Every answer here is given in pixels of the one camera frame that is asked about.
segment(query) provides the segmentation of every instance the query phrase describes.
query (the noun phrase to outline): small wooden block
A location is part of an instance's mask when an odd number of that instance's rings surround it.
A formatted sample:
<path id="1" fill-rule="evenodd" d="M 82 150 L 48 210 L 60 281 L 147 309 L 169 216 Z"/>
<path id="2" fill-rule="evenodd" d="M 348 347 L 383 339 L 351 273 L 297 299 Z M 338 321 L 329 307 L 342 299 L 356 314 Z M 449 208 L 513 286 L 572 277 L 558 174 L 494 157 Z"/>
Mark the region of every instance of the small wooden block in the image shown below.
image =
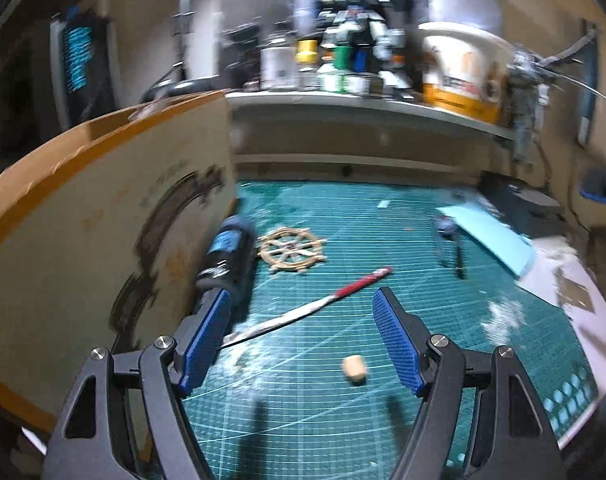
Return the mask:
<path id="1" fill-rule="evenodd" d="M 365 361 L 360 355 L 351 355 L 342 361 L 342 369 L 345 376 L 353 383 L 359 383 L 368 374 Z"/>

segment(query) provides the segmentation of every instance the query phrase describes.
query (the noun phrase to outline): red handle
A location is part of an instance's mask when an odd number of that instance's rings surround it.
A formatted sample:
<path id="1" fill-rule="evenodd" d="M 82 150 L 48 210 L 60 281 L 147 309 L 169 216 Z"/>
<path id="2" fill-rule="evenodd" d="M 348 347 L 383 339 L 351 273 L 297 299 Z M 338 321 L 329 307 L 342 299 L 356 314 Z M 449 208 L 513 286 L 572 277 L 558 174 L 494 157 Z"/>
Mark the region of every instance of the red handle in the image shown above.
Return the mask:
<path id="1" fill-rule="evenodd" d="M 388 274 L 392 273 L 392 267 L 381 267 L 380 269 L 375 270 L 371 274 L 362 277 L 360 280 L 354 283 L 350 283 L 349 285 L 340 288 L 336 292 L 334 292 L 334 296 L 336 296 L 336 300 L 340 300 L 340 298 L 345 298 L 350 294 L 354 294 L 354 292 L 358 292 L 362 288 L 365 288 L 372 283 L 376 283 L 381 278 L 384 278 Z"/>

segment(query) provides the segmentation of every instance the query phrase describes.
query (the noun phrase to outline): yellow cap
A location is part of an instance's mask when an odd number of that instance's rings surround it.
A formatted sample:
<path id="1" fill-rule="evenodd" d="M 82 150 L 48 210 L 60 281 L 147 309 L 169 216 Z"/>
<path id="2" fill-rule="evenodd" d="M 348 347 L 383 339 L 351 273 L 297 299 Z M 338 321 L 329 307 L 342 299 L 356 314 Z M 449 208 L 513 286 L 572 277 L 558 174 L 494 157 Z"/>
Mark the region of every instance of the yellow cap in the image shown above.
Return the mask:
<path id="1" fill-rule="evenodd" d="M 316 63 L 318 60 L 318 42 L 316 40 L 303 40 L 298 42 L 297 63 Z"/>

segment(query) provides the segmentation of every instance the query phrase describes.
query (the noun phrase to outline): red-handled tool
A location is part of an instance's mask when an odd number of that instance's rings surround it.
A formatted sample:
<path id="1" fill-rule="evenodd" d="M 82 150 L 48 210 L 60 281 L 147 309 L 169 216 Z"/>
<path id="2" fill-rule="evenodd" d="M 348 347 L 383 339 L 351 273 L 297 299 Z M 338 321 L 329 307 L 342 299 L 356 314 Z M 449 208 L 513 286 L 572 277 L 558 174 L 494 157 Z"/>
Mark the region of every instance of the red-handled tool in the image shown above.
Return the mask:
<path id="1" fill-rule="evenodd" d="M 334 301 L 342 300 L 342 298 L 345 298 L 350 294 L 354 294 L 354 292 L 358 292 L 362 288 L 365 288 L 368 285 L 372 285 L 372 283 L 376 283 L 378 280 L 384 278 L 385 276 L 391 273 L 392 267 L 381 267 L 380 269 L 375 270 L 371 274 L 362 277 L 357 282 L 350 283 L 349 285 L 340 288 L 333 294 L 321 298 L 320 300 L 312 301 L 311 303 L 299 306 L 298 308 L 290 310 L 289 312 L 286 312 L 281 316 L 269 319 L 246 330 L 241 330 L 240 332 L 234 332 L 229 335 L 226 335 L 223 338 L 223 343 L 220 347 L 227 348 L 228 346 L 233 346 L 235 344 L 242 343 L 243 341 L 247 341 L 248 339 L 252 339 L 256 336 L 263 335 L 267 332 L 271 332 L 272 330 L 276 330 L 277 328 L 281 328 L 282 326 L 294 323 L 295 321 L 298 321 L 299 319 L 302 319 L 305 316 L 309 316 L 310 314 L 321 310 L 327 304 L 333 303 Z"/>

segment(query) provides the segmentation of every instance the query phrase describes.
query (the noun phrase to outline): green cap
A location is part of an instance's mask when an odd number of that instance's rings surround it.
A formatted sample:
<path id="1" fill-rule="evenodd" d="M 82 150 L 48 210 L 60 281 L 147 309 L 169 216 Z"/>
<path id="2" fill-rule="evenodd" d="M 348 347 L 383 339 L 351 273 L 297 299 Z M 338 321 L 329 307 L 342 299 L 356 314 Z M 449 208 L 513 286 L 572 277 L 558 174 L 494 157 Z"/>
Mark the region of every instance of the green cap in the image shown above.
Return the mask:
<path id="1" fill-rule="evenodd" d="M 352 48 L 350 46 L 336 46 L 332 52 L 334 54 L 334 66 L 338 70 L 349 70 Z"/>

